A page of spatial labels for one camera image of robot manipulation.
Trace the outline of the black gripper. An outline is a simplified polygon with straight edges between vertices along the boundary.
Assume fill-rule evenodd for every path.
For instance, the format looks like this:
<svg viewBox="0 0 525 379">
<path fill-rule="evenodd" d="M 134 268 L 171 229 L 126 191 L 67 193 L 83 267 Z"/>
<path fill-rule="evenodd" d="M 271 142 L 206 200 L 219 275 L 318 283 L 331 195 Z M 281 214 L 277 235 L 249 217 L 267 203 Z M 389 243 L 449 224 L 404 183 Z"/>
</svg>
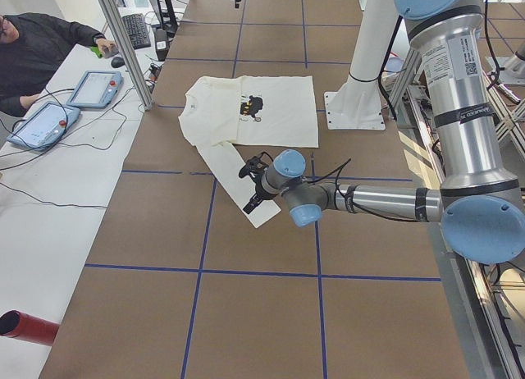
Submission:
<svg viewBox="0 0 525 379">
<path fill-rule="evenodd" d="M 272 200 L 272 193 L 266 191 L 261 184 L 255 185 L 255 195 L 243 207 L 245 213 L 251 213 L 262 201 Z"/>
</svg>

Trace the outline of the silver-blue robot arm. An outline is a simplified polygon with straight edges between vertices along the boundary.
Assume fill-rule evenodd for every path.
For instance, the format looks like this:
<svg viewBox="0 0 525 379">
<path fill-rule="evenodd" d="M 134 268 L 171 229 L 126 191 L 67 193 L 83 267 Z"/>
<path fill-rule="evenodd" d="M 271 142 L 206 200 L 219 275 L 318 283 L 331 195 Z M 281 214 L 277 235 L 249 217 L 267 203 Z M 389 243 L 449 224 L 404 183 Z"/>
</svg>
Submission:
<svg viewBox="0 0 525 379">
<path fill-rule="evenodd" d="M 255 184 L 244 212 L 281 196 L 298 226 L 319 220 L 326 209 L 438 222 L 447 245 L 461 256 L 483 264 L 509 261 L 524 249 L 524 208 L 518 178 L 501 160 L 482 78 L 475 35 L 483 19 L 481 0 L 393 2 L 410 45 L 422 56 L 445 164 L 440 188 L 308 180 L 303 156 L 288 149 L 270 164 L 253 157 L 240 170 Z"/>
</svg>

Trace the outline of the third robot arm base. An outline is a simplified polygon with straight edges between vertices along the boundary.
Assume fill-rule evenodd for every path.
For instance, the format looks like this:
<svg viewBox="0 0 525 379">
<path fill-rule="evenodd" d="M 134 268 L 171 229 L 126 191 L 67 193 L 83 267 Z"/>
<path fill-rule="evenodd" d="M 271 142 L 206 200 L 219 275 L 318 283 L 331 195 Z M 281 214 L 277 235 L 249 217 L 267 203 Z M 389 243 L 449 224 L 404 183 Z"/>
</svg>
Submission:
<svg viewBox="0 0 525 379">
<path fill-rule="evenodd" d="M 524 80 L 524 43 L 509 57 L 505 62 L 499 62 L 489 38 L 486 39 L 489 48 L 490 59 L 494 64 L 494 69 L 489 74 L 489 84 L 487 90 L 492 87 L 501 85 L 501 78 L 511 80 Z"/>
</svg>

